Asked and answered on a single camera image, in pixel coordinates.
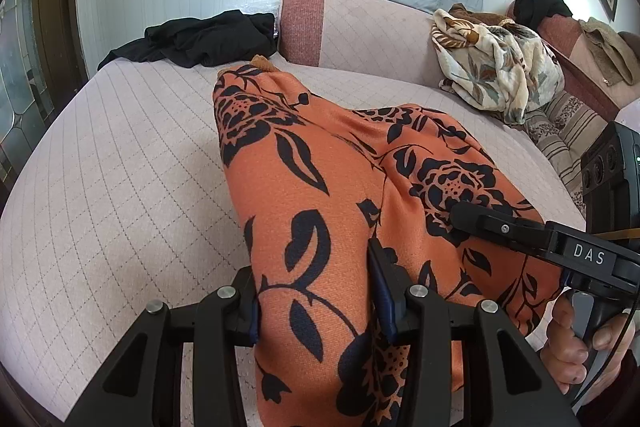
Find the person's right hand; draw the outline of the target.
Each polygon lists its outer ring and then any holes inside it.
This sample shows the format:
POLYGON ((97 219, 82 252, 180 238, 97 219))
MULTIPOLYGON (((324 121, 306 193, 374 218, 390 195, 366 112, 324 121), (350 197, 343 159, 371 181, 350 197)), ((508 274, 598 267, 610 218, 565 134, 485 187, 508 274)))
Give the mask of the person's right hand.
POLYGON ((620 366, 626 351, 634 340, 634 324, 630 324, 620 345, 614 349, 616 340, 626 323, 628 314, 623 313, 603 325, 592 337, 587 346, 573 331, 574 308, 565 295, 556 299, 552 319, 547 327, 547 342, 540 350, 539 356, 555 384, 563 395, 574 385, 582 384, 587 377, 588 369, 585 361, 589 350, 612 351, 613 358, 600 378, 593 383, 585 396, 585 404, 597 398, 607 387, 610 387, 620 373, 620 366))

